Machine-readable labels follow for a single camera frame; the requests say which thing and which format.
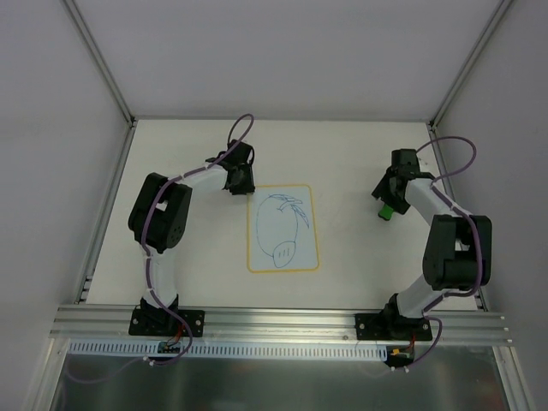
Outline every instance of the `robotic arm base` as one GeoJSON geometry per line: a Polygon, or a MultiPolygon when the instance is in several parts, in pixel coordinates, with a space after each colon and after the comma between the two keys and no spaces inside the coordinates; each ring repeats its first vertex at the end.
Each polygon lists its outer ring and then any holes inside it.
{"type": "Polygon", "coordinates": [[[354,316],[356,338],[359,341],[431,341],[432,330],[426,319],[408,319],[398,310],[394,294],[376,314],[358,313],[354,316]]]}
{"type": "MultiPolygon", "coordinates": [[[[188,323],[194,338],[202,337],[206,313],[201,310],[181,310],[178,303],[179,298],[177,297],[169,309],[179,314],[188,323]]],[[[144,298],[141,298],[140,304],[135,307],[131,315],[128,334],[140,337],[172,337],[178,331],[179,323],[175,318],[162,308],[153,307],[144,298]]],[[[183,327],[182,337],[187,336],[187,330],[183,327]]]]}

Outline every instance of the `drawing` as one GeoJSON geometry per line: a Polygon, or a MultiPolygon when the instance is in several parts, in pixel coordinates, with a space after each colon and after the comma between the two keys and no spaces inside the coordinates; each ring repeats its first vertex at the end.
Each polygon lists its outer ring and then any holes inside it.
{"type": "Polygon", "coordinates": [[[299,219],[310,229],[308,216],[299,207],[301,204],[301,200],[291,195],[271,194],[257,210],[257,243],[263,253],[272,257],[276,268],[285,267],[295,256],[299,219]]]}

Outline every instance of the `purple cable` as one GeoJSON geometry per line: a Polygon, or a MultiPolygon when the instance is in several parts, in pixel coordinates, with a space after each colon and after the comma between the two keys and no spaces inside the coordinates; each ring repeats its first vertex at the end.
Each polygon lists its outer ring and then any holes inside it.
{"type": "Polygon", "coordinates": [[[116,375],[118,375],[120,372],[122,372],[123,370],[125,370],[126,368],[128,368],[129,366],[131,366],[132,364],[134,364],[135,362],[139,362],[139,361],[143,361],[143,357],[137,357],[137,358],[133,358],[131,361],[128,361],[126,362],[123,366],[121,366],[120,368],[118,368],[116,371],[114,371],[112,374],[106,376],[106,377],[102,377],[102,378],[95,378],[95,379],[82,379],[82,378],[78,378],[78,377],[75,377],[74,375],[72,375],[70,373],[70,370],[69,370],[69,360],[67,360],[65,362],[65,370],[64,370],[64,373],[65,375],[68,377],[68,379],[70,379],[71,381],[74,381],[75,383],[77,384],[99,384],[99,383],[105,383],[107,382],[109,379],[115,377],[116,375]]]}
{"type": "MultiPolygon", "coordinates": [[[[438,182],[438,181],[440,181],[444,178],[447,178],[447,177],[456,176],[457,174],[462,173],[464,170],[467,170],[472,165],[472,163],[475,161],[478,150],[476,148],[476,145],[471,140],[469,140],[465,137],[460,137],[458,135],[454,135],[454,136],[439,137],[437,139],[430,140],[427,143],[425,143],[424,145],[420,146],[417,149],[417,152],[421,151],[423,148],[428,147],[429,145],[431,145],[433,143],[438,143],[439,141],[442,141],[442,140],[461,140],[461,141],[464,141],[464,142],[468,143],[468,145],[470,147],[472,147],[472,158],[470,158],[470,161],[468,161],[463,167],[461,167],[458,170],[455,170],[455,171],[452,171],[450,173],[446,173],[446,174],[443,174],[441,176],[438,176],[438,177],[434,178],[432,180],[432,184],[431,184],[430,187],[431,187],[431,190],[452,211],[455,212],[455,214],[457,214],[460,217],[463,217],[468,222],[468,224],[470,225],[470,229],[472,230],[472,237],[474,239],[474,247],[476,249],[476,261],[478,262],[478,271],[477,271],[476,278],[475,278],[475,281],[474,281],[474,286],[469,291],[466,291],[464,293],[447,292],[444,295],[440,295],[436,300],[434,300],[433,302],[428,304],[422,310],[423,313],[427,313],[428,311],[432,310],[437,304],[439,304],[441,301],[443,301],[445,297],[469,297],[471,295],[476,294],[476,292],[478,292],[478,290],[480,289],[481,280],[483,278],[483,263],[482,263],[483,256],[482,256],[482,253],[481,253],[480,233],[478,233],[478,228],[476,227],[476,224],[474,223],[472,218],[470,218],[470,216],[462,208],[460,208],[457,204],[455,204],[450,198],[447,197],[447,195],[445,195],[441,190],[439,190],[439,188],[437,188],[434,185],[435,182],[438,182]]],[[[431,317],[431,316],[425,316],[425,319],[427,319],[428,321],[436,321],[438,323],[438,327],[439,327],[438,328],[438,334],[436,335],[436,338],[434,339],[434,342],[428,348],[428,350],[423,355],[421,355],[418,359],[414,360],[413,363],[410,364],[409,366],[414,366],[418,362],[422,361],[427,355],[429,355],[434,350],[434,348],[438,345],[439,340],[442,336],[442,330],[444,328],[442,320],[439,319],[438,317],[431,317]]]]}
{"type": "Polygon", "coordinates": [[[472,163],[476,159],[476,155],[478,154],[478,149],[476,148],[476,145],[471,140],[467,139],[466,137],[461,137],[459,135],[448,135],[446,137],[438,137],[437,139],[432,139],[432,140],[428,141],[427,143],[423,144],[422,146],[420,146],[419,148],[417,148],[417,152],[420,152],[423,148],[426,148],[431,144],[434,144],[434,143],[437,143],[437,142],[443,141],[443,140],[460,140],[460,141],[464,141],[464,142],[468,143],[468,145],[470,147],[472,147],[472,158],[470,158],[470,161],[468,161],[460,169],[455,170],[455,171],[451,171],[450,173],[446,173],[446,174],[443,174],[441,176],[438,176],[438,177],[434,178],[434,180],[432,182],[438,182],[438,181],[440,181],[444,178],[456,176],[457,174],[461,174],[463,171],[467,170],[468,167],[470,167],[472,165],[472,163]]]}
{"type": "Polygon", "coordinates": [[[164,192],[165,190],[167,189],[167,187],[169,187],[171,184],[175,183],[175,182],[179,182],[180,180],[182,180],[183,178],[186,178],[186,177],[189,177],[189,176],[193,176],[194,174],[198,174],[202,171],[206,171],[208,169],[210,169],[211,167],[213,167],[214,165],[217,165],[219,164],[221,161],[223,161],[231,152],[234,151],[234,149],[241,143],[241,141],[247,136],[247,134],[249,133],[249,131],[251,130],[251,127],[253,126],[253,123],[255,121],[255,118],[253,117],[252,114],[250,113],[247,113],[247,114],[244,114],[243,116],[240,116],[236,121],[235,123],[232,125],[232,128],[230,129],[230,132],[229,132],[229,141],[230,141],[230,136],[232,135],[232,132],[234,131],[235,127],[238,125],[238,123],[243,120],[244,118],[246,117],[249,117],[250,119],[250,122],[249,122],[249,125],[247,126],[246,128],[246,131],[244,131],[241,135],[241,137],[236,141],[235,144],[232,145],[231,148],[229,148],[225,153],[223,153],[221,156],[219,156],[218,158],[215,159],[215,161],[213,161],[210,165],[208,166],[202,166],[202,167],[199,167],[198,169],[194,169],[194,170],[190,170],[189,172],[185,173],[183,176],[177,176],[177,177],[174,177],[174,178],[171,178],[169,179],[158,191],[158,193],[156,194],[156,197],[154,198],[154,201],[152,202],[151,204],[151,208],[148,210],[148,213],[146,214],[146,220],[145,220],[145,224],[143,225],[143,232],[141,233],[141,238],[140,238],[140,245],[143,247],[143,250],[145,250],[145,254],[146,254],[146,263],[145,263],[145,273],[146,273],[146,286],[149,288],[150,290],[150,293],[151,293],[151,297],[153,298],[153,300],[158,304],[159,307],[161,307],[165,312],[167,312],[169,315],[171,315],[173,318],[175,318],[177,321],[179,321],[182,326],[185,328],[185,330],[187,331],[188,333],[188,345],[185,349],[182,349],[181,352],[179,352],[179,354],[177,354],[175,357],[169,359],[169,360],[166,360],[166,361],[162,361],[162,362],[158,362],[158,363],[155,363],[155,364],[159,364],[159,365],[163,365],[163,366],[167,366],[169,364],[173,364],[174,362],[177,362],[183,355],[185,355],[189,350],[190,348],[192,347],[192,342],[193,342],[193,335],[192,335],[192,331],[190,330],[190,327],[188,326],[187,322],[182,319],[177,313],[174,313],[173,311],[171,311],[167,306],[165,306],[158,298],[158,296],[156,295],[156,293],[154,292],[154,290],[152,289],[152,280],[151,280],[151,250],[148,248],[148,246],[146,245],[146,234],[148,233],[148,229],[149,229],[149,226],[150,226],[150,223],[151,223],[151,220],[152,220],[152,215],[154,214],[154,210],[156,210],[156,206],[158,205],[158,203],[160,202],[160,199],[162,198],[162,196],[164,195],[164,192]]]}
{"type": "Polygon", "coordinates": [[[436,321],[438,323],[438,334],[436,335],[436,338],[434,338],[434,342],[432,343],[430,347],[428,347],[426,352],[423,355],[421,355],[419,358],[414,360],[411,364],[409,364],[407,368],[410,368],[411,366],[415,366],[417,363],[421,362],[427,355],[429,355],[436,348],[436,346],[439,343],[439,340],[442,337],[442,330],[444,329],[444,324],[442,323],[442,320],[439,319],[438,317],[430,317],[430,316],[425,317],[425,319],[427,319],[428,321],[436,321]]]}
{"type": "Polygon", "coordinates": [[[234,124],[232,124],[232,128],[230,129],[229,131],[229,142],[230,142],[230,137],[232,137],[232,132],[234,131],[234,129],[236,128],[236,126],[238,125],[238,123],[243,120],[244,118],[246,117],[249,117],[249,125],[247,126],[246,128],[246,131],[244,131],[240,138],[238,140],[236,140],[236,143],[234,145],[232,145],[231,148],[229,148],[226,152],[223,153],[223,155],[219,156],[218,158],[215,159],[215,161],[207,166],[202,166],[202,167],[199,167],[197,169],[194,169],[194,170],[190,170],[190,171],[187,171],[185,174],[183,174],[182,176],[184,178],[187,178],[187,177],[190,177],[190,176],[193,176],[194,174],[198,174],[198,173],[201,173],[202,171],[206,171],[208,169],[210,169],[211,167],[213,167],[214,165],[217,165],[219,164],[221,161],[223,161],[229,154],[231,154],[234,149],[241,143],[241,141],[243,139],[246,138],[247,134],[249,133],[249,131],[251,130],[251,127],[253,127],[253,124],[255,123],[255,117],[253,116],[253,114],[251,113],[247,113],[247,114],[244,114],[243,116],[240,116],[238,117],[238,119],[234,122],[234,124]]]}

